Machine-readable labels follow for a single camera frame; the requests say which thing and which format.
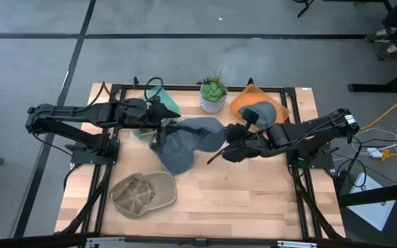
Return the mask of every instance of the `shoe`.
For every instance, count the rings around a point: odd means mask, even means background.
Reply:
[[[378,58],[380,61],[386,61],[390,59],[394,54],[397,54],[397,43],[393,43],[389,45],[388,48],[385,50],[381,50],[376,54],[376,58]]]
[[[376,31],[375,33],[367,34],[364,39],[368,42],[381,42],[389,43],[392,36],[391,28],[384,28],[383,30]]]

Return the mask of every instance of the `wooden table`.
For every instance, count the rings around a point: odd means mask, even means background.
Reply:
[[[89,102],[100,85],[95,83],[92,86]],[[224,125],[237,122],[230,114],[229,104],[239,92],[228,92],[226,106],[217,114],[208,114],[200,108],[199,91],[168,93],[180,107],[181,118],[213,116]],[[127,90],[126,98],[141,97],[142,94],[142,90]],[[278,93],[268,94],[281,101]],[[316,118],[318,114],[312,90],[296,88],[296,95],[301,121]],[[106,101],[108,94],[103,92],[98,102]],[[292,111],[289,97],[287,102]],[[82,130],[92,134],[101,132],[86,123]],[[148,144],[135,138],[130,130],[121,130],[119,139],[119,158],[112,168],[109,188],[130,174],[163,170]],[[132,220],[120,215],[107,200],[101,233],[115,236],[301,239],[294,182],[288,174],[284,154],[273,158],[245,159],[241,163],[231,163],[219,157],[211,165],[206,165],[212,155],[195,152],[193,168],[175,176],[178,199],[169,207]],[[82,165],[69,177],[56,231],[67,227],[85,204],[93,168],[93,165]],[[332,179],[324,170],[313,169],[311,173],[318,208],[334,229],[345,236]],[[96,213],[95,205],[90,219],[91,231]],[[307,206],[306,216],[309,233],[313,236]]]

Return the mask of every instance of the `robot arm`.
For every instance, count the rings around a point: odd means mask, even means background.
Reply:
[[[246,125],[229,125],[227,127],[227,142],[218,155],[231,162],[241,162],[245,158],[256,156],[271,157],[290,152],[292,159],[311,159],[318,150],[334,138],[347,138],[350,143],[359,126],[349,110],[339,109],[327,116],[315,118],[299,124],[283,123],[273,125],[265,130],[250,132],[250,124],[255,124],[258,115],[245,110],[243,118]]]
[[[147,104],[143,99],[126,99],[96,103],[85,107],[57,107],[43,104],[28,110],[26,128],[33,135],[54,133],[73,141],[66,145],[72,154],[72,163],[114,164],[119,141],[108,134],[89,134],[64,121],[91,123],[100,128],[159,129],[163,118],[180,115],[166,108],[157,96]]]

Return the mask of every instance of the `gray floor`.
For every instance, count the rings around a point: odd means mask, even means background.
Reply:
[[[0,0],[0,32],[79,33],[88,4]],[[301,8],[289,0],[98,0],[88,33],[362,34],[380,28],[386,14],[381,3],[315,1],[297,19]],[[0,156],[6,158],[0,167],[0,238],[12,231],[39,149],[23,127],[27,108],[56,103],[75,43],[0,40]],[[320,115],[348,107],[365,125],[391,107],[397,94],[350,93],[347,84],[386,83],[397,76],[397,58],[380,62],[374,56],[383,47],[332,40],[85,40],[66,104],[86,104],[93,82],[130,83],[133,76],[141,81],[161,76],[169,84],[193,84],[211,69],[223,68],[230,85],[245,85],[253,77],[259,85],[312,87]],[[375,127],[396,132],[397,108]],[[377,131],[360,135],[361,140],[370,138],[393,137]],[[58,138],[54,144],[65,142]],[[334,144],[340,154],[354,153],[343,141]],[[397,158],[362,162],[397,181]],[[51,151],[26,235],[53,232],[68,164],[65,154]],[[392,185],[375,173],[369,175]],[[355,237],[349,231],[347,235]]]

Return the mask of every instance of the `baseball cap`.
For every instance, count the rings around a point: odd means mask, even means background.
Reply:
[[[113,186],[108,198],[123,216],[140,218],[148,211],[174,203],[176,183],[167,172],[136,173]]]
[[[165,170],[178,175],[191,169],[194,150],[216,152],[225,142],[225,128],[215,118],[189,118],[171,123],[157,132],[150,148]]]
[[[267,101],[257,102],[253,105],[246,105],[238,110],[238,113],[243,115],[245,110],[252,110],[256,112],[259,116],[255,123],[259,129],[264,129],[266,127],[271,127],[276,120],[276,110],[275,107]]]

